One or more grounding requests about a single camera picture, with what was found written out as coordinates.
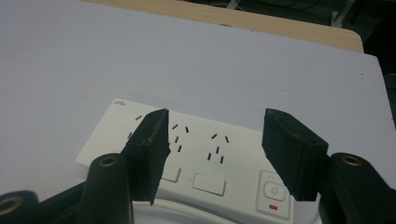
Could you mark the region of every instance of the red indicator light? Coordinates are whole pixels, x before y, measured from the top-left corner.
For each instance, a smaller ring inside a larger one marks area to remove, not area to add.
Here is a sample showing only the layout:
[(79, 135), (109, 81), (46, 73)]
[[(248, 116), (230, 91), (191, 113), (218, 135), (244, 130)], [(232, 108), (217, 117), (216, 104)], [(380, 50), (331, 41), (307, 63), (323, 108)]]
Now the red indicator light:
[(275, 206), (275, 205), (271, 205), (270, 204), (270, 208), (273, 209), (273, 210), (277, 210), (277, 206)]

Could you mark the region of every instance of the switch button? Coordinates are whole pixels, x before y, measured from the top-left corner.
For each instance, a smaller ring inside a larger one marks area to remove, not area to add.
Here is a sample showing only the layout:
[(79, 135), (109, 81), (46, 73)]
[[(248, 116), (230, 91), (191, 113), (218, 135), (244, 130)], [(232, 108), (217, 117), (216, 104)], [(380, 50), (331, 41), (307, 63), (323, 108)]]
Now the switch button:
[(278, 184), (267, 182), (264, 186), (264, 194), (267, 198), (282, 202), (285, 199), (285, 188)]
[(225, 183), (225, 180), (216, 179), (206, 175), (195, 174), (192, 187), (209, 193), (217, 194), (219, 196), (223, 196), (225, 190)]
[(177, 183), (178, 177), (180, 176), (180, 168), (165, 164), (163, 167), (163, 179)]

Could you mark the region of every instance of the clamp jaw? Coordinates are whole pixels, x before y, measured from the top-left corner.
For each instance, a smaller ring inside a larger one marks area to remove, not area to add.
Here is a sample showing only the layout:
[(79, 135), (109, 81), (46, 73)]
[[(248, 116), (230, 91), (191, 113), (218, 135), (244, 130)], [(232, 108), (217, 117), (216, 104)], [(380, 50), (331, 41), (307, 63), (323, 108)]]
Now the clamp jaw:
[(296, 201), (320, 193), (324, 224), (396, 223), (396, 190), (370, 162), (347, 153), (327, 155), (328, 144), (292, 115), (266, 109), (262, 147)]
[(169, 111), (151, 112), (121, 154), (95, 159), (87, 180), (41, 203), (32, 191), (0, 196), (0, 223), (134, 223), (132, 201), (154, 203), (170, 153)]

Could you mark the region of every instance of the wooden edge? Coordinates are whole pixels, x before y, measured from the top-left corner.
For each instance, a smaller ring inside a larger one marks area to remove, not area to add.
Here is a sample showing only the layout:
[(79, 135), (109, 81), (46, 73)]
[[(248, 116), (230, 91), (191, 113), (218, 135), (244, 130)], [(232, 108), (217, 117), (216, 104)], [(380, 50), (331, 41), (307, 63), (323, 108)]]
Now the wooden edge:
[(227, 25), (273, 35), (283, 35), (363, 53), (361, 37), (353, 31), (249, 12), (208, 7), (182, 0), (83, 0), (110, 7)]

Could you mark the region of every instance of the power outlet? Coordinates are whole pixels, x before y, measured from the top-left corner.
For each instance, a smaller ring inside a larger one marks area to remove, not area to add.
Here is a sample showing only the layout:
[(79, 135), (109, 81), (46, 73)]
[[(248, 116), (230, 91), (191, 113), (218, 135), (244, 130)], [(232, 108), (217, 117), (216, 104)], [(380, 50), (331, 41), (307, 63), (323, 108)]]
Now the power outlet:
[[(159, 108), (115, 99), (77, 162), (120, 152), (143, 117)], [(294, 200), (262, 150), (262, 133), (169, 112), (162, 198), (242, 223), (293, 223)]]

